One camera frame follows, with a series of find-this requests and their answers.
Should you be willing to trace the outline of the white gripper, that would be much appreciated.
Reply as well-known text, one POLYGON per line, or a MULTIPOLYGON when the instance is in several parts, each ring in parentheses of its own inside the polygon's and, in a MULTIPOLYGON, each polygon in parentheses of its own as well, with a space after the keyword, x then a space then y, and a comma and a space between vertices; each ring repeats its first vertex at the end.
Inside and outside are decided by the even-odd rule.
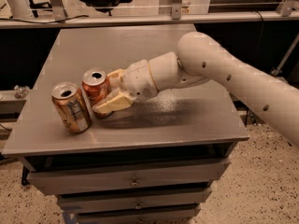
POLYGON ((124 71, 117 69, 110 72, 107 78, 110 88, 114 90, 93 106, 93 111, 99 114, 123 110, 130 107, 134 100, 146 101, 158 94, 146 60, 132 63, 124 71))

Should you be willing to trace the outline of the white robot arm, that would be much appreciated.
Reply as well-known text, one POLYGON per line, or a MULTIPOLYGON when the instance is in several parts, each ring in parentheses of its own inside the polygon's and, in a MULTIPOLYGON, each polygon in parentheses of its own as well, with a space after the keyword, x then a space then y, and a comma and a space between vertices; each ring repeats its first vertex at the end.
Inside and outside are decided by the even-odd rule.
POLYGON ((187 33, 178 41, 177 52, 133 63, 107 78, 112 92, 93 105, 100 114, 123 110, 161 91, 214 80, 290 143, 299 145, 299 90, 243 63, 203 33, 187 33))

